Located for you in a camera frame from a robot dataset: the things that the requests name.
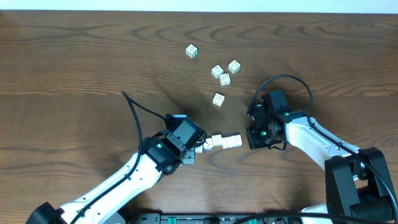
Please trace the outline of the wooden block with red mark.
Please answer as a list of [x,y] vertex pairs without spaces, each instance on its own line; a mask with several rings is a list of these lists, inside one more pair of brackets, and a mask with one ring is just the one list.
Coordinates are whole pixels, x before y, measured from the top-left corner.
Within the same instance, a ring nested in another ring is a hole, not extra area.
[[204,151],[209,151],[214,149],[214,144],[212,138],[206,138],[205,142],[203,144],[203,150]]

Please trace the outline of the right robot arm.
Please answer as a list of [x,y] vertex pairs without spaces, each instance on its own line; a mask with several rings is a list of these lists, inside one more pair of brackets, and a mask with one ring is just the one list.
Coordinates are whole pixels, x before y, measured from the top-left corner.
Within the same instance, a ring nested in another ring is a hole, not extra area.
[[348,144],[320,126],[306,111],[253,108],[251,149],[294,146],[325,173],[326,201],[301,209],[300,223],[397,223],[397,197],[384,154]]

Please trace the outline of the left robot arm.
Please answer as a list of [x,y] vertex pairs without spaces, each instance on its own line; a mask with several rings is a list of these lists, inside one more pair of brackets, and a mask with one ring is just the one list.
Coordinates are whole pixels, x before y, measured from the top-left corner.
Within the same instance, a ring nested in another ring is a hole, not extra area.
[[58,209],[43,203],[27,223],[105,223],[135,196],[173,174],[197,146],[198,139],[184,141],[172,133],[146,138],[122,168],[93,190]]

